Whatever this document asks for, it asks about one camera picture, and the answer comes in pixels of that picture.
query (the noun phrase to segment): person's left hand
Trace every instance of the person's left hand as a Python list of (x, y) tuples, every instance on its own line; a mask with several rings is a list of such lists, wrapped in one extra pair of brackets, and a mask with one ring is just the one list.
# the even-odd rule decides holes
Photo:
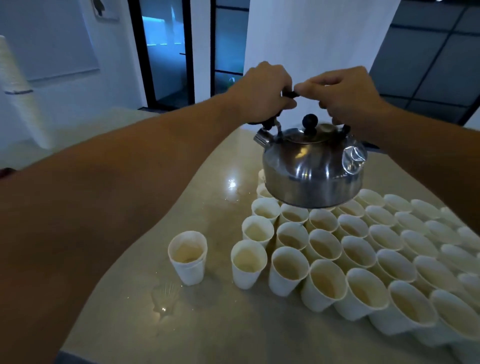
[(297, 102), (281, 96), (292, 91), (292, 78), (282, 65), (264, 61), (237, 81), (224, 95), (239, 114), (241, 124), (262, 122), (283, 109), (293, 109)]

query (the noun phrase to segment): whiteboard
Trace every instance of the whiteboard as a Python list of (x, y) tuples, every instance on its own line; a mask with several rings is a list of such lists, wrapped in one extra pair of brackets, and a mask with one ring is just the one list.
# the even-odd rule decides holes
[(0, 35), (29, 81), (99, 68), (78, 0), (0, 0)]

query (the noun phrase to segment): person's right arm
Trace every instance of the person's right arm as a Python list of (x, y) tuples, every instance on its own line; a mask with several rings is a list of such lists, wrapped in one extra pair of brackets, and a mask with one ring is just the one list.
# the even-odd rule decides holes
[(325, 72), (295, 91), (379, 146), (480, 233), (480, 132), (390, 105), (364, 67)]

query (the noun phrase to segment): glass panel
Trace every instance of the glass panel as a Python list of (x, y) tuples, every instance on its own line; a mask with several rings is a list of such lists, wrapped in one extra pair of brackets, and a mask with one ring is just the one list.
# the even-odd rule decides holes
[(469, 106), (480, 94), (480, 37), (452, 35), (416, 97)]
[(250, 8), (250, 0), (216, 0), (217, 5)]
[(248, 12), (217, 9), (215, 69), (243, 73)]
[(480, 7), (472, 6), (463, 14), (455, 30), (461, 32), (480, 33)]
[(382, 97), (386, 102), (389, 102), (393, 106), (396, 106), (401, 109), (404, 109), (405, 106), (407, 106), (408, 104), (408, 100), (405, 100), (404, 98), (387, 97), (387, 96), (382, 96)]
[(182, 0), (140, 0), (155, 98), (160, 104), (188, 105)]
[(392, 24), (450, 30), (463, 8), (438, 1), (401, 1)]
[(429, 118), (457, 123), (465, 111), (467, 111), (467, 108), (441, 105), (434, 102), (412, 101), (407, 110), (428, 116)]
[(235, 74), (215, 72), (215, 95), (224, 93), (242, 77)]
[(412, 96), (446, 35), (390, 28), (370, 70), (378, 91)]

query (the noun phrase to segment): kettle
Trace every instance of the kettle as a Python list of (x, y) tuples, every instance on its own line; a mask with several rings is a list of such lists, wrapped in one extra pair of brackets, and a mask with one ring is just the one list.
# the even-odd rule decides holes
[[(297, 97), (284, 91), (283, 96)], [(276, 116), (264, 121), (253, 138), (264, 148), (265, 186), (276, 199), (293, 206), (322, 208), (342, 204), (362, 187), (367, 151), (348, 125), (318, 123), (305, 115), (303, 128), (282, 131)], [(277, 134), (269, 130), (276, 126)]]

